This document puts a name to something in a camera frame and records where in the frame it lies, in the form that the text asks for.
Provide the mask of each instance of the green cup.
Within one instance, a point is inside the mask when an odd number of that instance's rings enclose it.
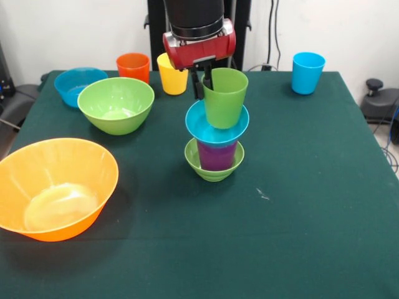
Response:
[[[217,129],[236,125],[248,87],[248,78],[239,70],[212,70],[213,90],[204,85],[206,120]]]

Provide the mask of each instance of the dark green table cover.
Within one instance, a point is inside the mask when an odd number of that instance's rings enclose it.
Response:
[[[12,150],[93,140],[116,157],[120,179],[74,239],[1,230],[0,298],[399,298],[398,180],[339,73],[323,73],[306,97],[289,72],[249,73],[245,159],[220,183],[183,155],[190,83],[170,97],[151,73],[146,122],[110,136],[63,104],[57,74]]]

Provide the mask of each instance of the light blue bowl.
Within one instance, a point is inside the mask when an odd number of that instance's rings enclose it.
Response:
[[[230,129],[216,129],[206,120],[203,100],[195,102],[186,114],[187,130],[194,138],[210,146],[233,144],[245,132],[249,124],[249,113],[243,105],[237,124]]]
[[[107,73],[93,67],[79,67],[67,70],[55,78],[54,87],[65,104],[78,108],[77,98],[81,91],[91,83],[108,78]]]
[[[294,56],[292,66],[292,89],[300,95],[310,95],[316,89],[325,65],[319,54],[302,52]]]

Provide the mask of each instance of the plastic bowl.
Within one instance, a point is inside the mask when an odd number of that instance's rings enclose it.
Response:
[[[249,113],[243,105],[237,124],[230,129],[217,129],[206,120],[205,104],[195,102],[186,114],[187,130],[194,138],[210,146],[228,146],[233,144],[245,132],[249,124]]]
[[[55,78],[54,87],[68,106],[77,108],[77,98],[91,83],[108,78],[107,73],[92,67],[80,67],[63,72]]]
[[[135,131],[147,118],[154,91],[134,78],[109,78],[95,82],[80,93],[79,109],[98,129],[111,135]]]
[[[208,182],[219,182],[227,178],[234,170],[238,168],[244,159],[244,148],[240,142],[237,142],[236,152],[234,154],[233,165],[222,171],[209,171],[201,168],[200,157],[198,155],[198,147],[195,138],[191,139],[185,148],[185,157],[188,164],[195,172]]]
[[[93,224],[117,185],[118,165],[97,143],[57,138],[4,158],[0,177],[0,227],[55,242]]]

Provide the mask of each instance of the green bowl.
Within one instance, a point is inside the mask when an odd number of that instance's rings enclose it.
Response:
[[[80,93],[77,104],[98,129],[111,135],[125,135],[145,121],[154,97],[149,84],[118,77],[90,84]]]
[[[191,139],[185,148],[185,156],[188,164],[201,176],[204,180],[209,182],[219,182],[228,177],[241,164],[244,159],[244,148],[240,142],[237,142],[236,152],[234,154],[233,165],[222,171],[209,171],[201,169],[200,157],[198,156],[197,141],[195,138]]]

